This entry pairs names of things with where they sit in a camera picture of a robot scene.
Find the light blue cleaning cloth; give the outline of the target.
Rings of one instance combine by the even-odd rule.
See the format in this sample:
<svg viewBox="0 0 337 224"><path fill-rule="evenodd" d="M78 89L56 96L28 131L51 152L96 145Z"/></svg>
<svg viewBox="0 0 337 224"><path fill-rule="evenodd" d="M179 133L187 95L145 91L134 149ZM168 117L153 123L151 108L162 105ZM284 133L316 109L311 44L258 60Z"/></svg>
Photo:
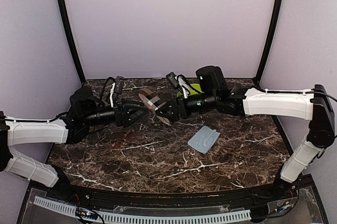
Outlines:
<svg viewBox="0 0 337 224"><path fill-rule="evenodd" d="M195 133L187 142L187 144L194 150L207 154L210 148L215 144L219 138L220 133L208 126L203 126L197 133Z"/></svg>

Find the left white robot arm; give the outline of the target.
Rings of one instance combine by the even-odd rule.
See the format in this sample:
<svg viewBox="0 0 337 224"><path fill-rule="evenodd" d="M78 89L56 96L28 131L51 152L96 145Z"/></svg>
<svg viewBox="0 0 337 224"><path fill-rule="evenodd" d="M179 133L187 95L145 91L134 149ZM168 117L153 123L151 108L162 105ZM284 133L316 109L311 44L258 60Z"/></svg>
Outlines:
<svg viewBox="0 0 337 224"><path fill-rule="evenodd" d="M53 188L63 201L74 197L74 188L62 169L28 157L15 146L26 143L77 144L92 133L93 127L114 123L126 128L148 112L142 103L125 99L105 105L88 86L75 91L70 104L67 112L49 120L23 120L1 114L1 171Z"/></svg>

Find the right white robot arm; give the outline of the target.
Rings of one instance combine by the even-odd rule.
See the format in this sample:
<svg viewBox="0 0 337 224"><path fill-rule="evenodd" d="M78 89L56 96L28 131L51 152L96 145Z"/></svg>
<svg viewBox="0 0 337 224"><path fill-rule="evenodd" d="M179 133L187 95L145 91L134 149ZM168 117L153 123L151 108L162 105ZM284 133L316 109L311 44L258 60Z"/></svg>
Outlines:
<svg viewBox="0 0 337 224"><path fill-rule="evenodd" d="M334 111L323 85L299 91L267 90L259 87L227 87L218 66L205 66L196 71L201 92L179 96L156 109L158 116L170 122L187 119L192 113L217 110L233 116L273 115L307 120L309 131L301 144L282 166L278 181L269 187L274 200L289 191L301 172L336 138Z"/></svg>

